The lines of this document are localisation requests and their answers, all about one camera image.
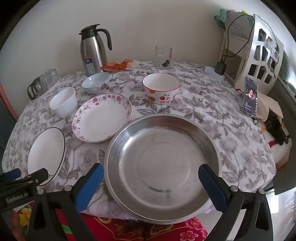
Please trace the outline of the large steel basin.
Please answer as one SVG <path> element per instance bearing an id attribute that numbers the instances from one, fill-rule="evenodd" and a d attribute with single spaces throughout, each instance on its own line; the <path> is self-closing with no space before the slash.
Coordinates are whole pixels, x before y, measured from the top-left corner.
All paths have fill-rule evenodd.
<path id="1" fill-rule="evenodd" d="M 151 114 L 131 121 L 112 138 L 104 177 L 125 212 L 146 222 L 172 224 L 211 206 L 198 177 L 203 164 L 221 175 L 217 147 L 200 125 L 178 115 Z"/>

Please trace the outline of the floral rim white plate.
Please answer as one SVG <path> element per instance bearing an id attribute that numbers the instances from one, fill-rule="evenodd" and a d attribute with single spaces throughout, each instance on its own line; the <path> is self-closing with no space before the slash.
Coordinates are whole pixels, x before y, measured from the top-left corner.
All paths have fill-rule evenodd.
<path id="1" fill-rule="evenodd" d="M 111 138 L 132 116 L 132 104 L 121 94 L 100 94 L 81 105 L 72 121 L 72 132 L 86 143 Z"/>

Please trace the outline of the white square bowl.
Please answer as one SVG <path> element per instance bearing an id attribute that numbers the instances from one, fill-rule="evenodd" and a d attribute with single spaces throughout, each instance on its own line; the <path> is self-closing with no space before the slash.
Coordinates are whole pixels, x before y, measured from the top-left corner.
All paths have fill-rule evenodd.
<path id="1" fill-rule="evenodd" d="M 60 118 L 70 116 L 78 108 L 75 89 L 68 87 L 60 91 L 52 98 L 49 107 Z"/>

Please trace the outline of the pale blue ceramic bowl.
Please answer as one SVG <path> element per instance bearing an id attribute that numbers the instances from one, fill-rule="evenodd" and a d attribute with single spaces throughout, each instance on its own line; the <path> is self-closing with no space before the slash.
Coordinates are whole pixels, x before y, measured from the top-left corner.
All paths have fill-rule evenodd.
<path id="1" fill-rule="evenodd" d="M 86 78 L 81 86 L 89 94 L 99 94 L 107 89 L 111 75 L 107 72 L 96 73 Z"/>

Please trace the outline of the red rim strawberry bowl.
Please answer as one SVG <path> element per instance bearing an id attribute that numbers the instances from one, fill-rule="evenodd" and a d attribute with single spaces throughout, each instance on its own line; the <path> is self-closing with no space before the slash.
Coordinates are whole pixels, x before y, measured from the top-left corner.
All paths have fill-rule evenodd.
<path id="1" fill-rule="evenodd" d="M 178 78 L 165 73 L 149 74 L 143 78 L 142 84 L 147 98 L 155 104 L 172 102 L 181 86 Z"/>

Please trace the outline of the red floral cloth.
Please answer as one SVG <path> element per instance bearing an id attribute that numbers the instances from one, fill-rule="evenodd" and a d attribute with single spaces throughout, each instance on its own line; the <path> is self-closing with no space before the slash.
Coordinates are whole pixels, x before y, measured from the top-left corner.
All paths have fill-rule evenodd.
<path id="1" fill-rule="evenodd" d="M 13 211 L 11 232 L 17 240 L 26 240 L 34 202 Z M 66 240 L 76 240 L 64 214 L 56 209 Z M 97 240 L 205 240 L 208 232 L 196 217 L 174 225 L 156 225 L 135 220 L 121 220 L 80 215 Z"/>

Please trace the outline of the floral grey tablecloth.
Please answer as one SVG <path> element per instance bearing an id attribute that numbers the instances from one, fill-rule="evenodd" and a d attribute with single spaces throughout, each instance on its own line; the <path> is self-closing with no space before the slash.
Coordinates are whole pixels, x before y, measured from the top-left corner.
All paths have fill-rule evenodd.
<path id="1" fill-rule="evenodd" d="M 218 81 L 205 72 L 203 65 L 174 63 L 168 73 L 181 83 L 175 98 L 168 104 L 155 104 L 145 95 L 142 79 L 157 70 L 151 62 L 142 61 L 137 68 L 112 74 L 108 93 L 128 98 L 132 118 L 153 113 L 172 113 L 200 125 L 215 142 L 221 164 L 221 176 L 229 185 L 242 191 L 264 188 L 276 173 L 275 161 L 268 140 L 260 125 L 241 110 L 235 89 L 227 81 Z M 48 185 L 48 192 L 74 184 L 96 162 L 103 163 L 108 142 L 88 144 L 72 132 L 72 117 L 60 118 L 49 107 L 60 91 L 72 87 L 78 104 L 91 98 L 81 84 L 84 71 L 62 77 L 43 96 L 30 101 L 10 135 L 2 159 L 5 172 L 18 168 L 26 176 L 29 150 L 35 138 L 50 127 L 64 133 L 66 158 L 57 177 Z"/>

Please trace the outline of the smartphone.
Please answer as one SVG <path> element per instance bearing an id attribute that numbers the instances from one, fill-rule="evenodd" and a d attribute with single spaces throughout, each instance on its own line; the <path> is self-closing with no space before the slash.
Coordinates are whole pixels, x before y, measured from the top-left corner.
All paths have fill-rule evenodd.
<path id="1" fill-rule="evenodd" d="M 258 85 L 249 77 L 245 77 L 245 93 L 243 108 L 244 111 L 251 115 L 256 116 L 258 104 Z"/>

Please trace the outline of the small drinking glass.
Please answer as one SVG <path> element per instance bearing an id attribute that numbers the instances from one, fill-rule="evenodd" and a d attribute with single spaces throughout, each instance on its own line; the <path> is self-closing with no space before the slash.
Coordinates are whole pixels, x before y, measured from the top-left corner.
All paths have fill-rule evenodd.
<path id="1" fill-rule="evenodd" d="M 48 86 L 48 88 L 51 88 L 61 78 L 61 75 L 58 73 L 58 71 L 56 70 L 56 68 L 49 69 L 46 72 L 46 75 L 48 77 L 48 80 L 47 80 L 47 86 Z"/>

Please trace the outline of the left orange snack packet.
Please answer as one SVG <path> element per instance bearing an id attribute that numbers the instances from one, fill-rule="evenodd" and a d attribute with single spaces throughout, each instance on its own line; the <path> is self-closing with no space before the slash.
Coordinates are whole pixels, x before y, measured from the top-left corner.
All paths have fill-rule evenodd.
<path id="1" fill-rule="evenodd" d="M 113 61 L 103 65 L 101 69 L 106 72 L 119 72 L 121 70 L 121 64 Z"/>

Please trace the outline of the orange snack packet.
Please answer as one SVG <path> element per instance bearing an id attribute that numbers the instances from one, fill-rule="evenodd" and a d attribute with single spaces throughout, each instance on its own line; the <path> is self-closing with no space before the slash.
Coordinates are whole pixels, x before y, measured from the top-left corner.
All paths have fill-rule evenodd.
<path id="1" fill-rule="evenodd" d="M 121 70 L 121 64 L 113 61 L 103 65 L 101 69 L 106 72 L 119 72 Z"/>
<path id="2" fill-rule="evenodd" d="M 125 59 L 122 61 L 118 68 L 122 70 L 133 70 L 139 65 L 139 62 L 133 59 Z"/>

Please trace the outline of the white plastic chair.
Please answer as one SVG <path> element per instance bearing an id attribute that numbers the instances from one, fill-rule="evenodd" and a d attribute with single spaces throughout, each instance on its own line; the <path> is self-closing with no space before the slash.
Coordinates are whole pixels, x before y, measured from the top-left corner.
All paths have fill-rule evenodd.
<path id="1" fill-rule="evenodd" d="M 234 88 L 245 89 L 245 77 L 254 80 L 260 93 L 267 95 L 273 88 L 280 71 L 284 45 L 271 26 L 254 15 L 254 27 L 248 41 L 243 68 L 236 77 Z"/>

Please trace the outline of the dark hair clip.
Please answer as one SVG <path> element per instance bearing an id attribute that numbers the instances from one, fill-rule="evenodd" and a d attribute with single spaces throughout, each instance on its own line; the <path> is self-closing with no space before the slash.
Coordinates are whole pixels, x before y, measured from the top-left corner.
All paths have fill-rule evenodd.
<path id="1" fill-rule="evenodd" d="M 170 65 L 170 60 L 166 60 L 164 63 L 162 63 L 162 67 L 167 68 Z"/>

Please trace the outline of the stainless steel thermos jug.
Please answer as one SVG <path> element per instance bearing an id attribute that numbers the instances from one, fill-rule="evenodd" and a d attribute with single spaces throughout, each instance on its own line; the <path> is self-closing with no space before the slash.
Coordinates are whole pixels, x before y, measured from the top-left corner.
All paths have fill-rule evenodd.
<path id="1" fill-rule="evenodd" d="M 81 36 L 80 54 L 87 77 L 103 72 L 102 66 L 107 64 L 106 51 L 99 32 L 105 33 L 107 46 L 110 51 L 112 50 L 110 33 L 106 29 L 98 29 L 97 26 L 99 24 L 87 26 L 79 33 Z"/>

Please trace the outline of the glass mug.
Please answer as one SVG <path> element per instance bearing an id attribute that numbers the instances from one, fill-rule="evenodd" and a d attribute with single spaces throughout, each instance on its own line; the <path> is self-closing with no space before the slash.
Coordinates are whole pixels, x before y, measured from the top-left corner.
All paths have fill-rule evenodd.
<path id="1" fill-rule="evenodd" d="M 155 58 L 154 58 L 154 66 L 157 69 L 170 69 L 171 68 L 171 56 L 172 56 L 173 49 L 170 46 L 165 45 L 157 45 L 155 47 Z M 170 60 L 170 65 L 165 68 L 162 67 L 162 63 L 166 60 Z"/>

